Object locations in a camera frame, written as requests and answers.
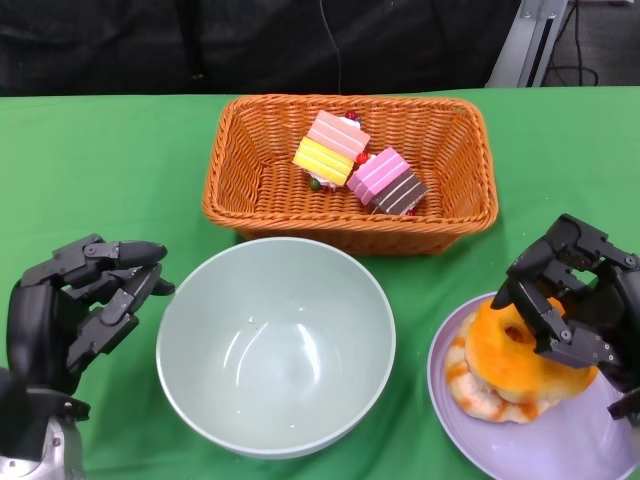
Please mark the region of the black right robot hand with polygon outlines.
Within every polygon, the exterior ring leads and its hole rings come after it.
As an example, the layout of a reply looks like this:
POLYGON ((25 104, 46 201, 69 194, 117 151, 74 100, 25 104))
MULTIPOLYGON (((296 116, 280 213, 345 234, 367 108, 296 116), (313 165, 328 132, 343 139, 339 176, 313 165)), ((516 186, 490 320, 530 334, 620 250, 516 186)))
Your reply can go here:
POLYGON ((595 366, 619 392, 639 390, 639 257, 562 214, 507 269, 491 307, 514 306, 535 353, 595 366))

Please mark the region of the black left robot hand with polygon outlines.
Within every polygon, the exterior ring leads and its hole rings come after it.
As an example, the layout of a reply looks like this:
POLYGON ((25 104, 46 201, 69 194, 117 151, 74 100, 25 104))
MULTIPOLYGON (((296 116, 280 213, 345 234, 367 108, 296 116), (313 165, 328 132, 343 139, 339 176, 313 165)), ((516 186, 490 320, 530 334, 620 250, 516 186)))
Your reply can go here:
POLYGON ((91 234, 27 269, 9 301, 10 370, 29 387, 74 394, 90 363, 136 328, 144 302, 174 293, 161 276, 167 253, 158 243, 91 234))

